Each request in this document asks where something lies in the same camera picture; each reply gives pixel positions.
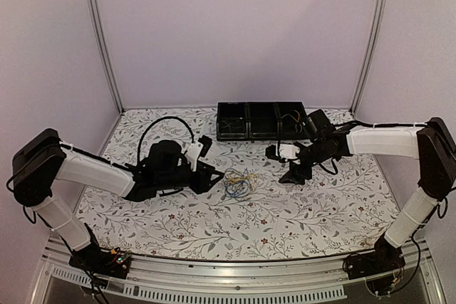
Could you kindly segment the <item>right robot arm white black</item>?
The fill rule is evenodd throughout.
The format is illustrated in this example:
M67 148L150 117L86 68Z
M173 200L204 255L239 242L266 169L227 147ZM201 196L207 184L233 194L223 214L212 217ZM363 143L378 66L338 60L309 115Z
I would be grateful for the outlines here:
M418 168L415 189L400 213L375 243L368 258L373 272L382 273L395 263L396 253L426 225L437 208L455 190L455 141L443 119L424 122L367 123L351 120L335 124L317 110L304 120L308 144L277 141L269 158L289 163L282 183L303 184L313 169L345 157L373 156L404 159Z

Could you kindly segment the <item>left arm base electronics board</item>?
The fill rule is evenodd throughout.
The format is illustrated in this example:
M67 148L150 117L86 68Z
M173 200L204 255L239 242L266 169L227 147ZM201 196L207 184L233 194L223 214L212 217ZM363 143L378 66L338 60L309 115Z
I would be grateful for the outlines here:
M95 244L90 244L79 251L72 250L69 265L89 274L126 279L131 260L125 253L111 253Z

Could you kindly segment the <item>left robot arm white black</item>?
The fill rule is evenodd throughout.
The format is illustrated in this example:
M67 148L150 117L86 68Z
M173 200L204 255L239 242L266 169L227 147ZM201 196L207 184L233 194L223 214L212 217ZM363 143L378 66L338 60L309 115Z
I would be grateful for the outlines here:
M88 226L53 194L53 183L75 182L132 202L176 194L184 188L204 194L224 177L201 160L211 145L205 135L187 150L176 141L161 140L137 164L120 165L65 143L56 130L48 128L14 155L6 188L62 238L82 264L100 271L106 264L105 254Z

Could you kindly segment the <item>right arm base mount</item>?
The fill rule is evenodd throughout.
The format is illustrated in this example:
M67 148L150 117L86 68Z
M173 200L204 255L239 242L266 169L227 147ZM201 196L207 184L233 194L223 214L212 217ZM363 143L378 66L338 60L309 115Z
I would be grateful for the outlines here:
M375 296L390 295L403 278L405 259L401 247L391 246L383 237L369 253L351 253L342 269L348 279L364 278L367 289Z

